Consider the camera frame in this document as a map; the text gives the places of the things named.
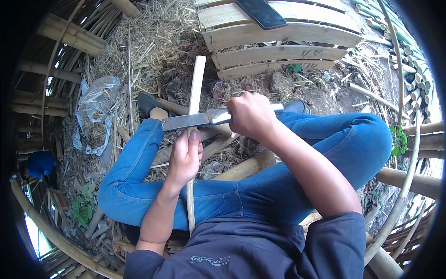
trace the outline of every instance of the black shoe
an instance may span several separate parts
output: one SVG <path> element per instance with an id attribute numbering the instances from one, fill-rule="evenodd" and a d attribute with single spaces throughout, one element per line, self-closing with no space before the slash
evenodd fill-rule
<path id="1" fill-rule="evenodd" d="M 283 104 L 283 111 L 284 112 L 297 112 L 297 113 L 305 113 L 306 112 L 306 105 L 304 101 L 302 100 L 293 100 L 286 102 Z"/>
<path id="2" fill-rule="evenodd" d="M 149 93 L 141 92 L 138 97 L 136 97 L 136 102 L 138 103 L 138 106 L 141 108 L 141 110 L 144 112 L 144 118 L 149 117 L 149 112 L 153 108 L 160 107 L 160 103 L 158 100 Z"/>

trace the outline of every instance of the blue jeans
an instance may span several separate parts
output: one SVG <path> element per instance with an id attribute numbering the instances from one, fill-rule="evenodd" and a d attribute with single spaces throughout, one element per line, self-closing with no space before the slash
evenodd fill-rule
<path id="1" fill-rule="evenodd" d="M 388 127 L 381 118 L 369 113 L 318 117 L 285 112 L 277 118 L 324 154 L 355 190 L 382 168 L 391 153 Z M 98 203 L 113 220 L 141 225 L 163 184 L 163 181 L 142 183 L 163 135 L 159 120 L 144 120 L 104 177 Z M 314 209 L 283 162 L 241 181 L 196 180 L 194 207 L 196 224 L 218 216 L 299 224 Z M 175 208 L 173 228 L 188 230 L 186 187 Z"/>

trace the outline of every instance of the wooden pallet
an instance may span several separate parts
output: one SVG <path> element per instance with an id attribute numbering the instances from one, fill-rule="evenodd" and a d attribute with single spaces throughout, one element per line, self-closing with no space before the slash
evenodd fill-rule
<path id="1" fill-rule="evenodd" d="M 299 64 L 303 70 L 328 69 L 347 48 L 362 40 L 339 0 L 269 1 L 288 20 L 287 26 L 272 30 L 263 30 L 233 0 L 195 2 L 204 40 L 221 79 L 276 71 L 287 64 Z M 283 45 L 256 46 L 271 41 Z M 225 50 L 234 47 L 239 49 Z"/>

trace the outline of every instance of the forearm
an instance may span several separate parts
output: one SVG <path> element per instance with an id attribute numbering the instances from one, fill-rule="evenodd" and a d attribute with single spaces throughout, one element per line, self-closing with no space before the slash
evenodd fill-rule
<path id="1" fill-rule="evenodd" d="M 141 223 L 140 240 L 150 243 L 166 242 L 173 228 L 173 216 L 178 202 L 179 193 L 172 193 L 169 188 L 172 183 L 166 178 Z"/>
<path id="2" fill-rule="evenodd" d="M 362 214 L 358 196 L 342 173 L 281 122 L 261 143 L 282 159 L 323 217 L 350 211 Z"/>

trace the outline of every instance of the black phone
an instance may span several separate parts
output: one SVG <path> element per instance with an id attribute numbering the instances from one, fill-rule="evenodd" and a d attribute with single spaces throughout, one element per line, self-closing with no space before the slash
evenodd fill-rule
<path id="1" fill-rule="evenodd" d="M 265 0 L 235 0 L 235 2 L 264 30 L 271 30 L 288 24 L 286 19 Z"/>

